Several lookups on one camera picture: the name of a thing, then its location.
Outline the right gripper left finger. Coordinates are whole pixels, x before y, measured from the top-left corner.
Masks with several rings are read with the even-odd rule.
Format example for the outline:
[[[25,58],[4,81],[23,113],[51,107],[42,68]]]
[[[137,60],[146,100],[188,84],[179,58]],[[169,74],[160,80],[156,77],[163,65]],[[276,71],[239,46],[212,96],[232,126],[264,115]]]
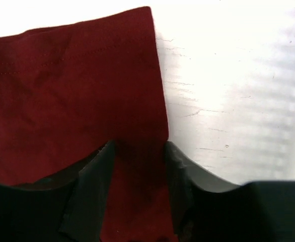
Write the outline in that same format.
[[[114,156],[110,141],[34,183],[0,184],[0,241],[99,241]]]

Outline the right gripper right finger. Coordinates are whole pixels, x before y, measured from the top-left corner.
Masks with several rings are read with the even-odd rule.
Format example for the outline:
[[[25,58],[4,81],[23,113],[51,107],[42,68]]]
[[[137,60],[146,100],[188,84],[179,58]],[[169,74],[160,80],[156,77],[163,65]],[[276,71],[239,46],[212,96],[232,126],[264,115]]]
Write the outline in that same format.
[[[295,241],[295,181],[236,185],[164,146],[172,224],[179,241]]]

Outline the dark red t shirt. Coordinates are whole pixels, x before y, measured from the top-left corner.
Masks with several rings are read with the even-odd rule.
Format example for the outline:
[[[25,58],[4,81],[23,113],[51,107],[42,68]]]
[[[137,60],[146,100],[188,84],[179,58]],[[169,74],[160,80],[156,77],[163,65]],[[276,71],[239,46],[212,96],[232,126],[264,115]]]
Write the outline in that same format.
[[[0,38],[0,184],[34,183],[114,142],[99,241],[176,241],[152,12]]]

